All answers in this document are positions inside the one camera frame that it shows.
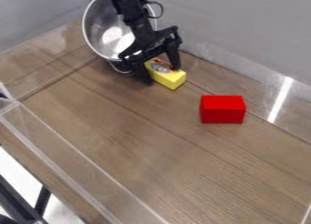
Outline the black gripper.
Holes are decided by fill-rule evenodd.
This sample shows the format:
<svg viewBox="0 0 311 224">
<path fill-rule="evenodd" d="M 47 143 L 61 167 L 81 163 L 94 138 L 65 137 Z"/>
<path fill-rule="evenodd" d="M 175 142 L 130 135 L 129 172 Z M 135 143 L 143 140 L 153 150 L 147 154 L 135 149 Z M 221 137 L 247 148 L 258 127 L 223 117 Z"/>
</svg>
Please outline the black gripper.
<svg viewBox="0 0 311 224">
<path fill-rule="evenodd" d="M 135 39 L 118 57 L 125 66 L 133 69 L 139 80 L 146 85 L 153 85 L 154 79 L 145 64 L 147 60 L 166 53 L 173 67 L 175 69 L 182 67 L 179 46 L 183 41 L 178 32 L 179 27 L 174 25 L 157 31 L 147 16 L 137 19 L 123 17 L 123 22 L 130 27 Z"/>
</svg>

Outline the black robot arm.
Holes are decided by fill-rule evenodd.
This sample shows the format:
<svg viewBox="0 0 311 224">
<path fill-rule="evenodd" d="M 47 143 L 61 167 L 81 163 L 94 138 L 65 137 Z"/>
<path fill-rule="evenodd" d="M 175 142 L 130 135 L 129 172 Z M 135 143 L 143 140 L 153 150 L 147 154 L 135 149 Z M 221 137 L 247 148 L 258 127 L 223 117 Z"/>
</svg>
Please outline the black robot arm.
<svg viewBox="0 0 311 224">
<path fill-rule="evenodd" d="M 167 54 L 170 63 L 175 69 L 181 69 L 182 60 L 179 47 L 183 39 L 179 35 L 179 27 L 171 26 L 162 30 L 153 28 L 151 19 L 157 16 L 149 14 L 146 5 L 155 3 L 163 8 L 159 2 L 149 0 L 110 0 L 122 16 L 123 23 L 134 34 L 134 42 L 118 55 L 126 68 L 134 71 L 134 75 L 146 85 L 153 85 L 154 80 L 147 71 L 145 63 L 154 57 Z"/>
</svg>

